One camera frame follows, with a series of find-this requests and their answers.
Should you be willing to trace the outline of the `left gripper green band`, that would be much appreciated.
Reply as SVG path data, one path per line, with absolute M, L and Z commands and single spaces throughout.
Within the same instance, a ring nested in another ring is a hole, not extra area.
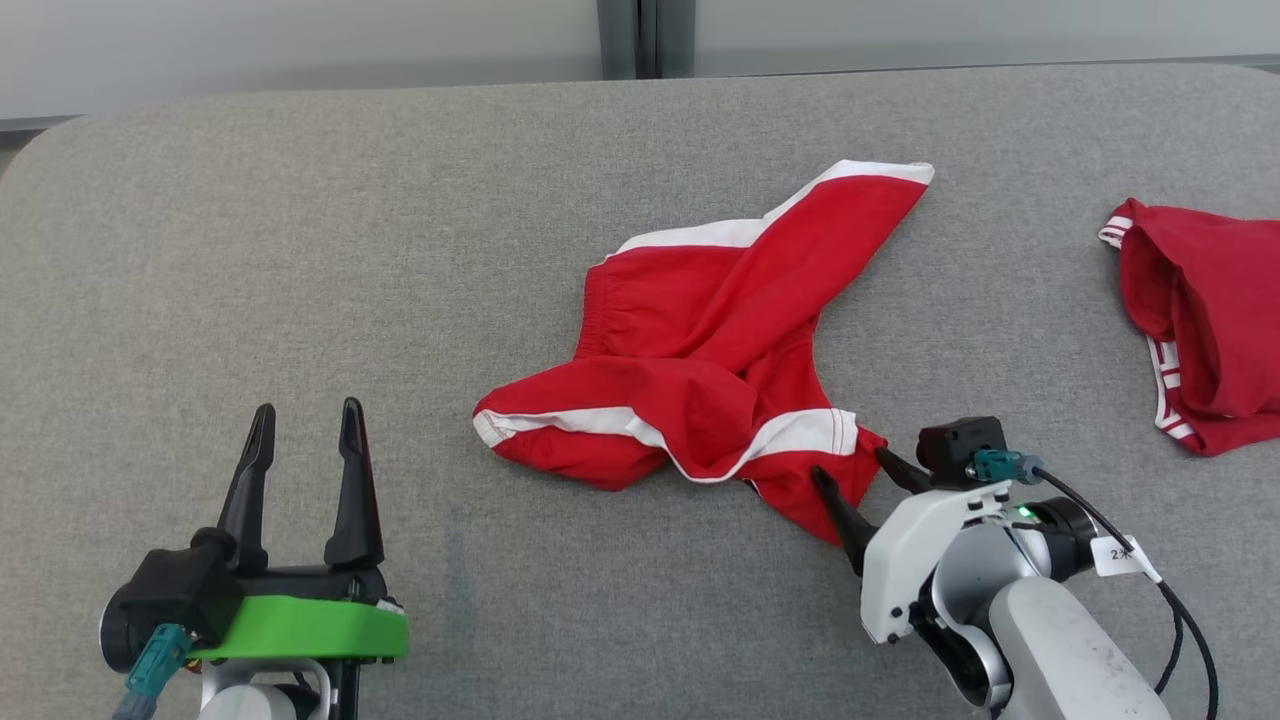
M 232 571 L 268 568 L 262 520 L 275 429 L 274 406 L 260 405 L 218 519 L 216 528 L 236 542 Z M 192 661 L 312 659 L 370 664 L 407 655 L 408 619 L 376 569 L 385 550 L 364 407 L 356 397 L 343 402 L 338 450 L 343 459 L 340 492 L 323 560 L 330 568 L 347 570 L 283 568 L 241 578 L 244 600 L 223 642 L 193 647 Z

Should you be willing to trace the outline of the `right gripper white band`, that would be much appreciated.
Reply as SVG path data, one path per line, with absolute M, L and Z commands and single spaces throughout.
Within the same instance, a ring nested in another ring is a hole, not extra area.
M 905 498 L 876 532 L 840 492 L 837 480 L 822 466 L 810 470 L 812 483 L 836 529 L 844 552 L 856 577 L 861 578 L 860 619 L 877 644 L 910 635 L 909 605 L 937 568 L 965 524 L 1001 514 L 1011 483 L 1004 480 L 977 489 L 933 489 L 932 475 L 878 447 L 881 470 L 901 489 Z

